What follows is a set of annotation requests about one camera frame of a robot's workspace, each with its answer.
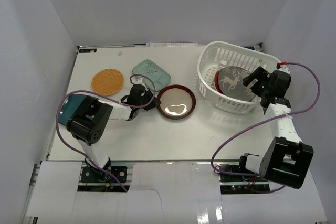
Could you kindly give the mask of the grey reindeer plate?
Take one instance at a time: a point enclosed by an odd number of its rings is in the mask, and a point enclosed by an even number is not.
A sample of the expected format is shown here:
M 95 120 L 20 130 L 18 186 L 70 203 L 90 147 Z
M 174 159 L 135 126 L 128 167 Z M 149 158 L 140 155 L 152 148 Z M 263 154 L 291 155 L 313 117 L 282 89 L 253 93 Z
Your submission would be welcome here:
M 256 96 L 243 85 L 243 79 L 251 73 L 241 67 L 228 66 L 219 70 L 218 83 L 222 94 L 241 101 L 250 102 Z

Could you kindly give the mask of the red rimmed beige bowl plate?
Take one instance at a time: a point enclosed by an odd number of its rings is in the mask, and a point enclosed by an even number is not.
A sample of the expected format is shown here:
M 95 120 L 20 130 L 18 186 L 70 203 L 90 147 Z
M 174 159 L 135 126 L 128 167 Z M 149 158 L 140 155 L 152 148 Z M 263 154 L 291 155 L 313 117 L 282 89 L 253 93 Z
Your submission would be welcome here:
M 190 116 L 196 108 L 196 96 L 186 86 L 172 84 L 163 88 L 157 95 L 158 111 L 171 120 L 182 120 Z

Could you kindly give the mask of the red and teal floral plate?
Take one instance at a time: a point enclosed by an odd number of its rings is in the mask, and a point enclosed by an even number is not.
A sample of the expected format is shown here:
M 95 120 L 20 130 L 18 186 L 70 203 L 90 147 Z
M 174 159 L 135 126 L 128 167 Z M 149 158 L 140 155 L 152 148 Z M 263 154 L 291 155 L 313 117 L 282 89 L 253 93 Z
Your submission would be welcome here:
M 215 86 L 215 89 L 218 93 L 222 94 L 222 91 L 219 87 L 219 83 L 218 83 L 218 77 L 219 77 L 219 71 L 216 72 L 215 76 L 214 76 L 214 86 Z

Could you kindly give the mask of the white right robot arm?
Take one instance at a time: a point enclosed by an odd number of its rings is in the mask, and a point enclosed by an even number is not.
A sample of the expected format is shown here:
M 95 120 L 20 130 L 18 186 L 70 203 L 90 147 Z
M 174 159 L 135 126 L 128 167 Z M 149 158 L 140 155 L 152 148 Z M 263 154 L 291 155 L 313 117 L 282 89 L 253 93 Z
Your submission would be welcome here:
M 245 182 L 257 174 L 261 179 L 294 189 L 303 185 L 314 151 L 303 143 L 289 115 L 291 104 L 285 94 L 290 83 L 285 67 L 272 73 L 258 67 L 243 79 L 244 86 L 251 86 L 252 93 L 261 99 L 273 137 L 264 155 L 245 153 L 240 157 L 237 175 Z

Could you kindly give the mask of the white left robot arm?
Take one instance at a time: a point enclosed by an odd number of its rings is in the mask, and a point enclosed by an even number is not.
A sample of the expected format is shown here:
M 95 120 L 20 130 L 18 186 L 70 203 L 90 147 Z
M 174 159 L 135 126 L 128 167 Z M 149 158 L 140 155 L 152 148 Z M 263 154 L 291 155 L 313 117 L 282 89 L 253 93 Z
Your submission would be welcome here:
M 107 102 L 90 95 L 71 94 L 60 111 L 59 123 L 80 143 L 86 160 L 93 168 L 93 176 L 101 182 L 110 178 L 110 158 L 99 143 L 107 123 L 111 120 L 131 121 L 140 109 L 158 107 L 161 101 L 142 84 L 134 84 L 120 101 Z

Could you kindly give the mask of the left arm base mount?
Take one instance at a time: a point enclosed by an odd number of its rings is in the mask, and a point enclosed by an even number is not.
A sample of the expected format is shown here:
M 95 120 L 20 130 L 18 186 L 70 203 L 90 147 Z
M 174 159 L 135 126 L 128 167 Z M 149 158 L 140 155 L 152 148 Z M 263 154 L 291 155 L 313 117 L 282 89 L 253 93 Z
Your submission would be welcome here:
M 112 166 L 110 167 L 110 173 L 118 179 L 126 190 L 110 175 L 103 174 L 102 178 L 98 178 L 98 175 L 95 175 L 92 169 L 84 165 L 81 170 L 77 191 L 91 193 L 126 193 L 131 184 L 131 168 L 120 165 Z

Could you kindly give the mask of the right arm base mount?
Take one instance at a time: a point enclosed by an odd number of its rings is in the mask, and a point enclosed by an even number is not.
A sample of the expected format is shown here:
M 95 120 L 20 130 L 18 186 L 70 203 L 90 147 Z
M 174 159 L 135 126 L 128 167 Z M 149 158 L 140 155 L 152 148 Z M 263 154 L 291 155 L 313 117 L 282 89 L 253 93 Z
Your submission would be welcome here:
M 222 195 L 263 194 L 270 192 L 269 183 L 259 177 L 223 174 L 216 170 L 214 170 L 214 173 L 219 176 Z

